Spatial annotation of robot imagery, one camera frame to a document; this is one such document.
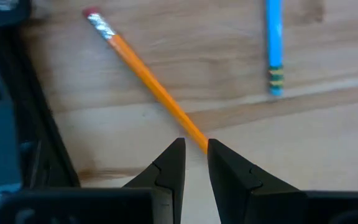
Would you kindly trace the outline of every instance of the metal band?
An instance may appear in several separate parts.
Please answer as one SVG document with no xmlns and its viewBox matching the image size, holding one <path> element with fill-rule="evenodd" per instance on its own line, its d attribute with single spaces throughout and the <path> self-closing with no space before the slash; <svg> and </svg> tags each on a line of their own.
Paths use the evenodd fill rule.
<svg viewBox="0 0 358 224">
<path fill-rule="evenodd" d="M 110 25 L 100 16 L 98 13 L 92 13 L 88 16 L 88 20 L 98 30 L 105 40 L 110 39 L 113 35 L 116 35 L 115 31 Z"/>
</svg>

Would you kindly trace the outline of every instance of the pencil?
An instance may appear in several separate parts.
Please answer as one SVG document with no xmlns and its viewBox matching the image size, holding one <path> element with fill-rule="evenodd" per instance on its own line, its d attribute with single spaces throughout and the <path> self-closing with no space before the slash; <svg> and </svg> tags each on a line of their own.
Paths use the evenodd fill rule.
<svg viewBox="0 0 358 224">
<path fill-rule="evenodd" d="M 163 104 L 169 112 L 177 119 L 188 134 L 198 143 L 201 150 L 207 154 L 208 140 L 196 127 L 187 114 L 180 108 L 179 104 L 172 98 L 166 89 L 157 81 L 150 69 L 129 47 L 126 41 L 117 34 L 104 20 L 97 7 L 90 7 L 83 11 L 84 16 L 98 30 L 108 44 L 122 57 L 131 67 L 135 74 L 144 82 L 154 96 Z"/>
<path fill-rule="evenodd" d="M 283 95 L 282 0 L 266 0 L 269 87 L 273 96 Z"/>
</svg>

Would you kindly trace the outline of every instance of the wood grain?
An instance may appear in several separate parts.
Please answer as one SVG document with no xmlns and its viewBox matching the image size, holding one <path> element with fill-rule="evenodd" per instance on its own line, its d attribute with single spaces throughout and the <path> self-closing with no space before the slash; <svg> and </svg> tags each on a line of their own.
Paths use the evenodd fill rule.
<svg viewBox="0 0 358 224">
<path fill-rule="evenodd" d="M 209 137 L 295 187 L 358 190 L 358 1 L 284 2 L 278 100 L 267 94 L 264 1 L 53 0 L 22 33 L 84 186 L 122 185 L 185 136 L 82 18 L 92 4 Z M 184 223 L 217 223 L 206 158 L 186 144 Z"/>
</svg>

